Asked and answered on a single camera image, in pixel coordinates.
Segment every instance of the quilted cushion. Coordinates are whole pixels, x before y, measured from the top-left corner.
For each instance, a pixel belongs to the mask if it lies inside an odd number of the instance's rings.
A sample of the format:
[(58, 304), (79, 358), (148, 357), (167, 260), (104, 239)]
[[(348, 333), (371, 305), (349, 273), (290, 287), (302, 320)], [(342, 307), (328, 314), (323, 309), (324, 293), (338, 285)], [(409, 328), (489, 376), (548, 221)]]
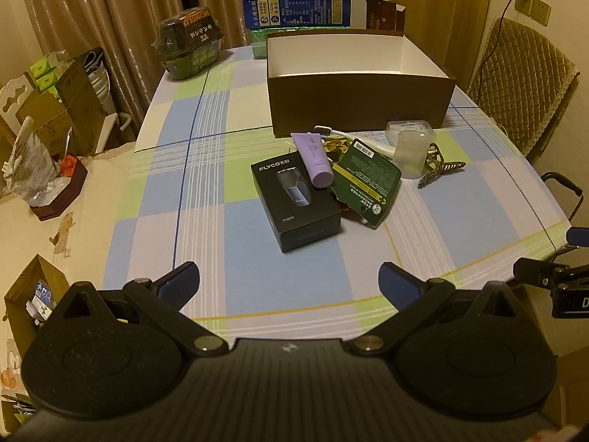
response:
[[(499, 18), (485, 44), (484, 61), (497, 42)], [(507, 130), (526, 156), (552, 120), (558, 123), (568, 102), (567, 91), (579, 74), (575, 65), (550, 41), (525, 25), (504, 18), (495, 53), (473, 75), (467, 93)]]

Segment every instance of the black shaver box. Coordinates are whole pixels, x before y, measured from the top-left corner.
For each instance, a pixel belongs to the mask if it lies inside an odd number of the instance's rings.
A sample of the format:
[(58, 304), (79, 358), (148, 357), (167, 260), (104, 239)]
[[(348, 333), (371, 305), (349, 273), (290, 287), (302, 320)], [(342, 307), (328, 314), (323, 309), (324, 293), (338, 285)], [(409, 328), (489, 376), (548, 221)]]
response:
[(338, 203), (329, 188), (313, 186), (298, 151), (252, 164), (251, 172), (282, 252), (339, 232)]

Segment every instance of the barcode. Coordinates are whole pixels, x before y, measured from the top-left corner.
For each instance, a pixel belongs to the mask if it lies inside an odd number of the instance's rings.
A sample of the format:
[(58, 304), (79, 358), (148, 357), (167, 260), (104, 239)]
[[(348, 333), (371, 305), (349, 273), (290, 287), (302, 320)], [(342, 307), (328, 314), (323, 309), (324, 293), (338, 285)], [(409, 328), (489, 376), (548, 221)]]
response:
[(332, 25), (343, 23), (343, 0), (332, 0)]
[(374, 156), (374, 151), (370, 151), (368, 148), (366, 148), (362, 143), (360, 143), (359, 141), (356, 141), (354, 143), (354, 147), (357, 150), (360, 150), (361, 152), (363, 152), (366, 156), (368, 156), (369, 158), (372, 158)]

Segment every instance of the toothbrush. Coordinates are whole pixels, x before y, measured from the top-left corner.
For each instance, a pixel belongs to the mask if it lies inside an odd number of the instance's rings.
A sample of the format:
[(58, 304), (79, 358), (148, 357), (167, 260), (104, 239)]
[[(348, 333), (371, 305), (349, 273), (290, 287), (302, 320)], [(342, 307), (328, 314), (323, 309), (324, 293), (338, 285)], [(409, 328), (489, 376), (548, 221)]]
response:
[(379, 152), (380, 154), (382, 154), (388, 158), (392, 158), (393, 154), (395, 153), (394, 146), (389, 146), (388, 144), (381, 144), (381, 143), (378, 143), (378, 141), (371, 140), (370, 138), (356, 137), (352, 134), (344, 133), (343, 131), (337, 131), (336, 129), (332, 129), (329, 126), (317, 125), (317, 126), (315, 126), (314, 130), (317, 133), (319, 133), (322, 138), (336, 137), (336, 138), (345, 138), (345, 139), (351, 140), (351, 141), (358, 139), (358, 140), (362, 141), (364, 144), (366, 144), (367, 146), (370, 146), (370, 148), (372, 148), (376, 152)]

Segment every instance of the purple tube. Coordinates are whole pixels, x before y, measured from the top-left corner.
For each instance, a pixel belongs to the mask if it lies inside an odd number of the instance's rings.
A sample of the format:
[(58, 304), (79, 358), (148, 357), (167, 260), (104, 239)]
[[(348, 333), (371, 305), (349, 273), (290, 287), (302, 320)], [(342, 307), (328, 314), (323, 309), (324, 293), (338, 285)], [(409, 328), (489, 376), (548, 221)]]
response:
[(308, 176), (316, 188), (326, 188), (334, 181), (328, 156), (323, 149), (323, 141), (318, 133), (290, 133), (293, 138)]

